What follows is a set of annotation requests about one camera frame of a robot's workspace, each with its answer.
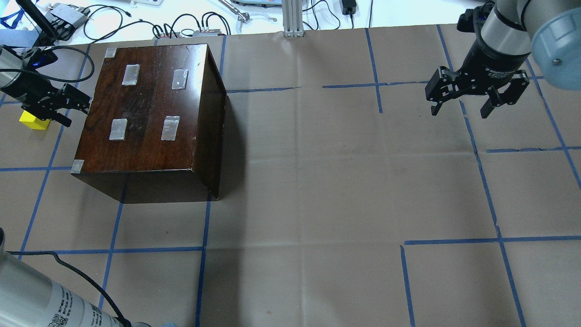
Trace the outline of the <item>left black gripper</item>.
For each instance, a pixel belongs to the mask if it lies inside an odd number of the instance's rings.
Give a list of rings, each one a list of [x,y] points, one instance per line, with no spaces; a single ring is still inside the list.
[[[74,109],[89,113],[91,97],[69,83],[60,89],[38,74],[5,69],[5,93],[21,102],[23,110],[41,120],[52,120],[70,127],[71,119],[59,109]]]

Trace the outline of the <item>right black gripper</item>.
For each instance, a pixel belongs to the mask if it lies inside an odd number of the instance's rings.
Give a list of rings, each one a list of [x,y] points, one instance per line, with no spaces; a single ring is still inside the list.
[[[454,71],[439,66],[425,86],[425,98],[432,102],[430,112],[436,116],[442,105],[463,95],[485,95],[488,100],[481,107],[481,118],[486,119],[502,105],[514,105],[531,83],[524,70],[517,70],[499,79],[475,71]]]

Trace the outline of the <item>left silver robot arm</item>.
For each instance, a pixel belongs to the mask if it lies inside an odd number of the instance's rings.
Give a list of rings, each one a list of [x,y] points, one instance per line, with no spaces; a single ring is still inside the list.
[[[52,86],[54,77],[38,73],[37,68],[56,62],[54,50],[33,47],[17,54],[1,46],[1,90],[23,104],[23,110],[40,120],[56,121],[69,127],[71,120],[60,109],[87,112],[90,98],[63,80],[60,88]],[[53,259],[89,282],[110,304],[114,315],[27,265],[18,256],[50,255]],[[107,292],[92,278],[64,262],[54,251],[6,251],[0,259],[1,325],[3,327],[144,327],[122,314]]]

